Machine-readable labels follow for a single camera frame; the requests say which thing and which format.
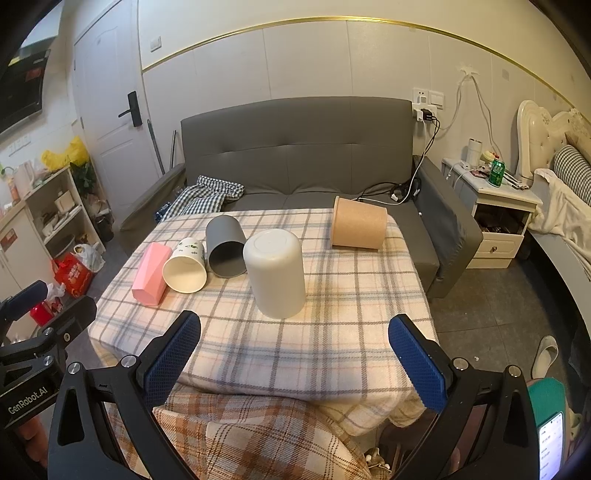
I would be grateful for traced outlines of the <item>red shopping bag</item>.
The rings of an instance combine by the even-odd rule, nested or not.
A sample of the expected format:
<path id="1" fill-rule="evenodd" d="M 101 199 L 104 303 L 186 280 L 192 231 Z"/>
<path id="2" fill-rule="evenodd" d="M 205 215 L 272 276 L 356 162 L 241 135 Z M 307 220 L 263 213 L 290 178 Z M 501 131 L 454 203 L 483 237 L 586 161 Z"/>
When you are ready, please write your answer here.
<path id="1" fill-rule="evenodd" d="M 64 285 L 66 292 L 73 298 L 83 296 L 92 281 L 93 273 L 72 253 L 67 253 L 61 261 L 53 265 L 54 278 Z"/>

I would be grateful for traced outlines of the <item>grey fabric sofa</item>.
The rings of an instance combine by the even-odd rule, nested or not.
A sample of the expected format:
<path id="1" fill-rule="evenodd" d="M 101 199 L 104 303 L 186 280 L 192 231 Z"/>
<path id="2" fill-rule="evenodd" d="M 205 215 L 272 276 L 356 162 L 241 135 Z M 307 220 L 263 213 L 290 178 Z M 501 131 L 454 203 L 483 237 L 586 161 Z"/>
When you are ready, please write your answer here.
<path id="1" fill-rule="evenodd" d="M 155 228 L 154 214 L 199 175 L 240 183 L 232 211 L 329 208 L 382 182 L 415 180 L 404 204 L 380 203 L 404 235 L 431 298 L 449 294 L 483 234 L 441 170 L 413 152 L 407 100 L 301 97 L 206 112 L 180 123 L 182 164 L 154 183 L 114 225 L 132 253 Z"/>

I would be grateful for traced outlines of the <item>smartphone with lit screen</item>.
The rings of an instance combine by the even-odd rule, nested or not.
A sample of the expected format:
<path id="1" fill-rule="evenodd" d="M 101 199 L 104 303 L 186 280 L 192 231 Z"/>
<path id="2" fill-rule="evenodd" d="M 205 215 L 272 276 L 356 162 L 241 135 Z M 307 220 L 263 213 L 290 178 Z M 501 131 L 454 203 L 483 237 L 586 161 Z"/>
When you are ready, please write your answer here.
<path id="1" fill-rule="evenodd" d="M 562 465 L 564 450 L 563 413 L 557 412 L 538 428 L 539 479 L 552 480 Z"/>

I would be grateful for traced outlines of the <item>white bedside cabinet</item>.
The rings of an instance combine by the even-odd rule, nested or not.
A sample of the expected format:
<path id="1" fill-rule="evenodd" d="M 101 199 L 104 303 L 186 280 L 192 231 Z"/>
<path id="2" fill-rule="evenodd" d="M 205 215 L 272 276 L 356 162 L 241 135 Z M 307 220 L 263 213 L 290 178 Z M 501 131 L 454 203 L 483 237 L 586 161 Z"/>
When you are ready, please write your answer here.
<path id="1" fill-rule="evenodd" d="M 474 175 L 463 161 L 444 158 L 442 173 L 483 233 L 468 269 L 508 268 L 542 201 L 530 190 L 517 190 L 506 182 L 501 187 L 492 186 Z"/>

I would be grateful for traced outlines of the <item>white tumbler cup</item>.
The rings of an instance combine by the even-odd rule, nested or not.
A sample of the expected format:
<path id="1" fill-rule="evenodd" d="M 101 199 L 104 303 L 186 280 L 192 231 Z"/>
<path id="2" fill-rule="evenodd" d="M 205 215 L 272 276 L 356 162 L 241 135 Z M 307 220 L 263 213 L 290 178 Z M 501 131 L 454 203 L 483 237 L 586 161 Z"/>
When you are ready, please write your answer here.
<path id="1" fill-rule="evenodd" d="M 476 169 L 479 167 L 482 154 L 482 142 L 474 138 L 470 138 L 467 145 L 466 160 L 468 165 Z"/>

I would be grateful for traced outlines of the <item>white slipper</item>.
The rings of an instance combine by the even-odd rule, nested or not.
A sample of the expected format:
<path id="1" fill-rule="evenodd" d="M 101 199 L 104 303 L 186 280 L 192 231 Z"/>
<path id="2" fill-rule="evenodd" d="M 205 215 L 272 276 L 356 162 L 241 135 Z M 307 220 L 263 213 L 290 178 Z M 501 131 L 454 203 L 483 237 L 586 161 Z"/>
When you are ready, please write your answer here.
<path id="1" fill-rule="evenodd" d="M 544 336 L 538 345 L 536 356 L 531 368 L 531 377 L 533 380 L 546 377 L 551 366 L 559 355 L 557 340 L 552 335 Z"/>

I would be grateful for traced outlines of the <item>black wall television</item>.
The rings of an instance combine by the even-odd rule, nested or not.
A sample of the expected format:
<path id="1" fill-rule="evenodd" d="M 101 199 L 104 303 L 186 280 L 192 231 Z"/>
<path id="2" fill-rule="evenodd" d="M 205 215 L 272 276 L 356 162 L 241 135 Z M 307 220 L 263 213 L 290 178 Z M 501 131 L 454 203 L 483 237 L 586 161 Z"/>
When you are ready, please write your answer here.
<path id="1" fill-rule="evenodd" d="M 1 77 L 1 133 L 42 110 L 43 81 L 50 52 L 47 49 L 18 59 Z"/>

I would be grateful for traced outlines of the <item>checked grey pillow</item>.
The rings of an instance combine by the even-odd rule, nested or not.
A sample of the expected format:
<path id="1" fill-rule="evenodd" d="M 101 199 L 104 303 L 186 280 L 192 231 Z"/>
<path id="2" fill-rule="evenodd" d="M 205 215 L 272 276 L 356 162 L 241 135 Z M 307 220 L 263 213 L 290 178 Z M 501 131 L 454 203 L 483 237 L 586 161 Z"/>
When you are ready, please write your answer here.
<path id="1" fill-rule="evenodd" d="M 591 166 L 575 147 L 566 145 L 556 152 L 552 169 L 582 201 L 591 205 Z"/>

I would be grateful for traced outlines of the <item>green checked cloth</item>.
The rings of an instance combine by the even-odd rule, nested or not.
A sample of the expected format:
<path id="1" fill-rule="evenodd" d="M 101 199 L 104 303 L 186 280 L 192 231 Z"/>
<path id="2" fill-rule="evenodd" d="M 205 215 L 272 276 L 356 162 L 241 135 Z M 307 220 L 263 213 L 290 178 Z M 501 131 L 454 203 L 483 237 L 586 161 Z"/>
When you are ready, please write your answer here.
<path id="1" fill-rule="evenodd" d="M 240 183 L 199 175 L 193 185 L 157 210 L 154 220 L 159 223 L 182 215 L 220 212 L 224 204 L 239 200 L 244 193 Z"/>

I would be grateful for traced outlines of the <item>white door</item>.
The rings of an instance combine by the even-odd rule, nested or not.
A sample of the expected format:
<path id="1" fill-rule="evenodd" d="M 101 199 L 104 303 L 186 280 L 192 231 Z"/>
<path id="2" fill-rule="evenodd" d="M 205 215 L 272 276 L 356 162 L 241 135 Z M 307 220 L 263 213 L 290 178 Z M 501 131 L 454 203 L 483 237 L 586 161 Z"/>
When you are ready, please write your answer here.
<path id="1" fill-rule="evenodd" d="M 141 77 L 137 3 L 118 1 L 81 35 L 73 47 L 77 114 L 100 187 L 115 220 L 161 176 L 148 124 Z M 143 124 L 134 128 L 127 94 L 137 92 Z"/>

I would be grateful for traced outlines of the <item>white printed paper cup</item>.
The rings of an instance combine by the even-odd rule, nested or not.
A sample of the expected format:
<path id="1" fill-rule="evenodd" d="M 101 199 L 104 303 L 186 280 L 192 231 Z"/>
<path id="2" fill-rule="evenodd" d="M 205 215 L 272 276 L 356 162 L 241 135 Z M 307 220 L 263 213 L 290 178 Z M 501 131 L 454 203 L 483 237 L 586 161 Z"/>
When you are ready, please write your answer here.
<path id="1" fill-rule="evenodd" d="M 181 240 L 162 267 L 166 285 L 182 294 L 192 294 L 204 288 L 207 272 L 204 246 L 194 238 Z"/>

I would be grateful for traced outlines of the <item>brown kraft paper bowl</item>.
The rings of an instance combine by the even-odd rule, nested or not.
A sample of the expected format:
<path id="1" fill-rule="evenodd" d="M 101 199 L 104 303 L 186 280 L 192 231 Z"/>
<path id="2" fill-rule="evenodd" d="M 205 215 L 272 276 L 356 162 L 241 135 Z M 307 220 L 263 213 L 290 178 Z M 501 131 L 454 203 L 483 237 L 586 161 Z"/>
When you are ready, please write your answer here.
<path id="1" fill-rule="evenodd" d="M 332 247 L 379 250 L 386 238 L 388 217 L 384 207 L 335 197 Z"/>

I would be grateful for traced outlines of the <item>cream bed headboard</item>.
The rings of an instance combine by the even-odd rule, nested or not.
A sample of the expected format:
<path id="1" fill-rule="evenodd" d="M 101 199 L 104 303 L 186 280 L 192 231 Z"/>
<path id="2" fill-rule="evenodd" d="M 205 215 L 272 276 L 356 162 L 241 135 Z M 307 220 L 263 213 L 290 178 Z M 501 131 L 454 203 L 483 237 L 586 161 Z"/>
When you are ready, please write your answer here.
<path id="1" fill-rule="evenodd" d="M 533 100 L 524 100 L 517 111 L 519 156 L 516 176 L 532 185 L 536 169 L 549 168 L 557 151 L 573 145 L 590 159 L 590 124 L 572 108 L 552 116 Z"/>

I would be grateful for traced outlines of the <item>plaid table cloth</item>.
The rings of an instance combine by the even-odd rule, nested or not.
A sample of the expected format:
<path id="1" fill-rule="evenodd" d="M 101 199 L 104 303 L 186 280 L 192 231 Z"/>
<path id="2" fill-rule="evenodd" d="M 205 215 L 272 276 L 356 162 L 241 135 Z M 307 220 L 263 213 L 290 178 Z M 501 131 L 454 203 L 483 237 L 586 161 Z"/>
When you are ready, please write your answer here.
<path id="1" fill-rule="evenodd" d="M 410 237 L 386 217 L 379 248 L 337 247 L 332 219 L 329 208 L 239 212 L 245 273 L 224 278 L 199 265 L 204 286 L 166 289 L 152 306 L 132 291 L 137 249 L 98 300 L 93 346 L 136 355 L 189 310 L 201 325 L 180 375 L 190 392 L 305 401 L 353 436 L 385 421 L 412 425 L 425 407 L 389 324 L 404 314 L 426 338 L 437 333 Z"/>

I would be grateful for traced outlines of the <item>light grey plastic cup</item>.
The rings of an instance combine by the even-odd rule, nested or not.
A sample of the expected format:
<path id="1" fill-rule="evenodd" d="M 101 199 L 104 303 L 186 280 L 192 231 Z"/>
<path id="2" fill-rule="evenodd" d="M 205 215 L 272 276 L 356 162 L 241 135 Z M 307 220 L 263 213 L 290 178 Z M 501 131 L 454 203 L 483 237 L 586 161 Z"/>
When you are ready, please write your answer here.
<path id="1" fill-rule="evenodd" d="M 243 258 L 256 306 L 267 317 L 284 319 L 301 311 L 305 302 L 301 242 L 284 229 L 252 235 Z"/>

